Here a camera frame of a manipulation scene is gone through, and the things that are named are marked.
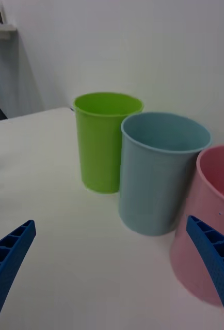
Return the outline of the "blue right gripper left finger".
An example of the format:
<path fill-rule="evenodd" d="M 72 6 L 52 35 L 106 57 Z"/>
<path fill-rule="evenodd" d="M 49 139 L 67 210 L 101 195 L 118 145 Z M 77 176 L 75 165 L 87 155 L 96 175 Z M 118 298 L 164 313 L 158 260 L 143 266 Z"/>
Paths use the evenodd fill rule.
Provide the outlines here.
<path fill-rule="evenodd" d="M 0 312 L 35 236 L 35 222 L 28 220 L 0 240 Z"/>

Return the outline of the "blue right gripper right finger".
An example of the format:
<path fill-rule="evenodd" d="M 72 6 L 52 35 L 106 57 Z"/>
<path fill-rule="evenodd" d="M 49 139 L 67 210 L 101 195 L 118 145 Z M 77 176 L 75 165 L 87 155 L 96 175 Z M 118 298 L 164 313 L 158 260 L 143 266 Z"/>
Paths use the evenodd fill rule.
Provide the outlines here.
<path fill-rule="evenodd" d="M 194 216 L 186 231 L 199 252 L 224 308 L 224 235 Z"/>

